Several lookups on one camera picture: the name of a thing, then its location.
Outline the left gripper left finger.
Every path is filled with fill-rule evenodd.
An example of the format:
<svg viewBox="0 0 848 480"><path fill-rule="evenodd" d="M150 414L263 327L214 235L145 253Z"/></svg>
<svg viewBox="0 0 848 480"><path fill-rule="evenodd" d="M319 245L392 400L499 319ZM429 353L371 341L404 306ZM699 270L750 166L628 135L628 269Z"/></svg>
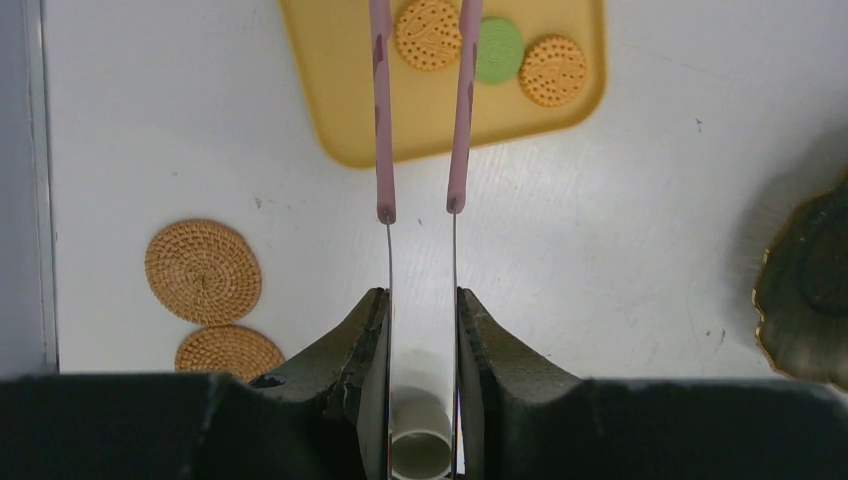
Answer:
<svg viewBox="0 0 848 480"><path fill-rule="evenodd" d="M282 478L389 478L390 333L391 293L370 289L335 328L251 380L282 408Z"/></svg>

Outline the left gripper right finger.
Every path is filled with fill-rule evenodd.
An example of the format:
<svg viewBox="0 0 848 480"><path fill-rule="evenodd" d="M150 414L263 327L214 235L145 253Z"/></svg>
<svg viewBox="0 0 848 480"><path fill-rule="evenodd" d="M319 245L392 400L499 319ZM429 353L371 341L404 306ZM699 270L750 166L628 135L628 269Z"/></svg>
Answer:
<svg viewBox="0 0 848 480"><path fill-rule="evenodd" d="M458 393L468 479L564 479L573 464L567 397L582 380L456 291Z"/></svg>

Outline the pink handled metal tongs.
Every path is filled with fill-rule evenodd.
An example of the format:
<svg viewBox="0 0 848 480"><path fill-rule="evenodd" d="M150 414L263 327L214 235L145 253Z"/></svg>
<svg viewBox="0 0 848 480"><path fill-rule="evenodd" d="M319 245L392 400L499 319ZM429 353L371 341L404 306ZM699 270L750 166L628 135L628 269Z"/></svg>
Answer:
<svg viewBox="0 0 848 480"><path fill-rule="evenodd" d="M457 217L466 204L474 85L483 3L464 1L458 22L462 36L453 143L447 187L446 211L452 215L452 280L453 280L453 390L451 399L450 470L447 477L458 477L459 439L461 433L460 378L461 332L458 286ZM372 57L374 131L376 153L376 213L377 218L391 231L397 218L394 157L391 122L391 82L387 58L387 38L392 32L390 3L369 3L370 49Z"/></svg>

